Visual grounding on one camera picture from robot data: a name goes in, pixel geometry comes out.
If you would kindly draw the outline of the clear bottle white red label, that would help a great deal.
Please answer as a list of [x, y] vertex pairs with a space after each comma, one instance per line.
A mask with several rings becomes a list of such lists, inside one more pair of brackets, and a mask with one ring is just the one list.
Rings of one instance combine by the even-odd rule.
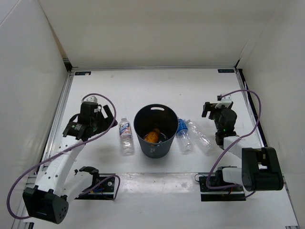
[[122, 155], [131, 156], [134, 154], [131, 123], [127, 120], [126, 117], [122, 117], [118, 127]]

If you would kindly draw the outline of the orange juice bottle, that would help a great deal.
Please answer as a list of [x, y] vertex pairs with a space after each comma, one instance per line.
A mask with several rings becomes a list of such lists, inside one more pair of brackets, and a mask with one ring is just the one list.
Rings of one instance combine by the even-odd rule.
[[158, 143], [159, 135], [160, 135], [160, 130], [155, 128], [144, 137], [144, 140], [149, 143]]

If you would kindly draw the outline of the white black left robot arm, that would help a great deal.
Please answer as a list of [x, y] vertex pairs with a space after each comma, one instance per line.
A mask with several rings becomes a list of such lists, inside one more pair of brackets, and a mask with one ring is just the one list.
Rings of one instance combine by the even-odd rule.
[[34, 187], [23, 191], [22, 198], [30, 217], [60, 224], [67, 215], [69, 204], [83, 190], [99, 188], [98, 170], [93, 167], [82, 167], [71, 181], [66, 178], [88, 141], [116, 125], [108, 105], [82, 102], [80, 112], [69, 120], [62, 133], [59, 153], [52, 156]]

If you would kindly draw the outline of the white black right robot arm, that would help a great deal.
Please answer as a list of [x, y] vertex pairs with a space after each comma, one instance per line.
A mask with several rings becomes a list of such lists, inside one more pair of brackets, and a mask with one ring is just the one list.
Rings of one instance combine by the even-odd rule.
[[272, 147], [253, 148], [234, 130], [237, 114], [233, 103], [210, 103], [203, 105], [202, 117], [214, 121], [215, 141], [223, 149], [241, 159], [241, 167], [213, 165], [205, 185], [209, 190], [224, 191], [227, 188], [243, 186], [249, 192], [278, 191], [284, 187], [276, 150]]

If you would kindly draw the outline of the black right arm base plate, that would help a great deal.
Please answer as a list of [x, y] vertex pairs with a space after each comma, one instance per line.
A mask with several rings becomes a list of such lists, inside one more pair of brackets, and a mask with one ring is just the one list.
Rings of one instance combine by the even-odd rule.
[[207, 177], [200, 176], [200, 194], [202, 202], [224, 202], [224, 201], [246, 201], [244, 188], [242, 186], [225, 189], [209, 189], [206, 186]]

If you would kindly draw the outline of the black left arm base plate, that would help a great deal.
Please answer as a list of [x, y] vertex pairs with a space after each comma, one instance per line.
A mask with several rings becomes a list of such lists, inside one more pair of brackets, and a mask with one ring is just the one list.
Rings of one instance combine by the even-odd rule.
[[99, 174], [99, 177], [94, 184], [106, 179], [103, 183], [99, 184], [94, 190], [87, 194], [81, 194], [77, 200], [115, 200], [120, 183], [119, 179], [114, 176], [115, 174]]

